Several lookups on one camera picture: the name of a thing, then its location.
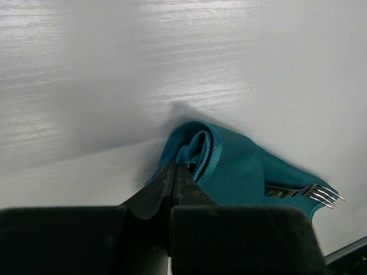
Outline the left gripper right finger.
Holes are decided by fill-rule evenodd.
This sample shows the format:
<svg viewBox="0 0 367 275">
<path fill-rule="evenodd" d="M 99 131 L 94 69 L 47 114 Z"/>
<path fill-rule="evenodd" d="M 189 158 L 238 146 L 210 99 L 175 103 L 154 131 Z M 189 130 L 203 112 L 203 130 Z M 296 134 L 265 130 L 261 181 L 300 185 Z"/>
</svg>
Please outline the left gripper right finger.
<svg viewBox="0 0 367 275">
<path fill-rule="evenodd" d="M 189 169 L 183 163 L 178 163 L 175 168 L 171 204 L 172 206 L 217 205 L 193 180 Z"/>
</svg>

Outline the metal fork black handle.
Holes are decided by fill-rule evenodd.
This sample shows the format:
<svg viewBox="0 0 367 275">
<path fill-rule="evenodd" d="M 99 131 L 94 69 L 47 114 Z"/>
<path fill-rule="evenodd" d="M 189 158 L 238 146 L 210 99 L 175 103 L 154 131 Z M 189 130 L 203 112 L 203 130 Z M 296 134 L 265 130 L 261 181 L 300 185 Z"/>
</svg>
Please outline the metal fork black handle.
<svg viewBox="0 0 367 275">
<path fill-rule="evenodd" d="M 316 183 L 308 184 L 301 188 L 265 185 L 264 194 L 266 197 L 271 198 L 295 198 L 302 196 L 321 203 L 332 210 L 341 206 L 342 202 L 346 202 L 346 199 L 341 197 L 336 191 Z"/>
</svg>

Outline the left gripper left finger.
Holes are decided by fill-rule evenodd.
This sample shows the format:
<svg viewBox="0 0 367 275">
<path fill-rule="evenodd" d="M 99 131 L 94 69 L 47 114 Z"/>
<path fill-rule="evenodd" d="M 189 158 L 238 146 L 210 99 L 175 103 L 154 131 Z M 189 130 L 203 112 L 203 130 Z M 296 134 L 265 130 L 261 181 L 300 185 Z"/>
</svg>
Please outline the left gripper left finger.
<svg viewBox="0 0 367 275">
<path fill-rule="evenodd" d="M 176 169 L 175 160 L 168 161 L 144 188 L 122 203 L 139 219 L 151 219 L 170 208 Z"/>
</svg>

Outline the teal cloth napkin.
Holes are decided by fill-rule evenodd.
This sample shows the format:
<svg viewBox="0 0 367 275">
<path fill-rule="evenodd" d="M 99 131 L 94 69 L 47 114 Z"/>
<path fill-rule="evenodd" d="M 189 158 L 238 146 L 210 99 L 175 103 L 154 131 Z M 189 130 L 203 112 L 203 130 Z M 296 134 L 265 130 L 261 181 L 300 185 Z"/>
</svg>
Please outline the teal cloth napkin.
<svg viewBox="0 0 367 275">
<path fill-rule="evenodd" d="M 301 188 L 316 183 L 338 193 L 313 174 L 269 153 L 248 137 L 203 121 L 190 121 L 168 137 L 159 167 L 183 163 L 193 180 L 221 206 L 292 206 L 309 218 L 323 205 L 306 197 L 266 197 L 265 185 Z"/>
</svg>

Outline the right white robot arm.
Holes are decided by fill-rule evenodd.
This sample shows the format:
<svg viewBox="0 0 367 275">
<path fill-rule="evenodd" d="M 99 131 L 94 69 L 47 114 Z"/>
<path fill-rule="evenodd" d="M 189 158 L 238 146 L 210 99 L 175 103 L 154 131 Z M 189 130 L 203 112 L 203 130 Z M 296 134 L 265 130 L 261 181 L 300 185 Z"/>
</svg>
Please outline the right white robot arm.
<svg viewBox="0 0 367 275">
<path fill-rule="evenodd" d="M 366 239 L 367 236 L 325 256 L 327 273 L 331 275 L 367 275 Z"/>
</svg>

